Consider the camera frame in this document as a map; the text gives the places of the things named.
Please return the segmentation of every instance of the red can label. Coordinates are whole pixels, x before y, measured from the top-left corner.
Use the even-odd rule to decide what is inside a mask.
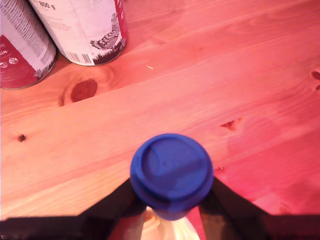
[[[60,52],[94,66],[116,58],[128,37],[121,0],[29,0]]]
[[[1,1],[1,88],[19,89],[41,80],[54,64],[56,47],[28,2]]]

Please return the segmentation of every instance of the wood grain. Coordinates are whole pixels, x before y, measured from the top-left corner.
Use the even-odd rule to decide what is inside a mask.
[[[119,58],[84,67],[59,55],[41,83],[1,90],[2,217],[80,213],[165,132],[200,142],[216,176],[266,211],[320,213],[320,81],[310,74],[320,67],[318,1],[125,7],[130,39]],[[75,85],[89,80],[95,96],[75,102]]]

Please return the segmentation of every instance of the blue cap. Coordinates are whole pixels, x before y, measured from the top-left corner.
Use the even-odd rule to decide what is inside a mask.
[[[214,170],[198,142],[167,133],[149,139],[137,150],[130,180],[135,193],[148,206],[178,213],[192,209],[208,194]]]

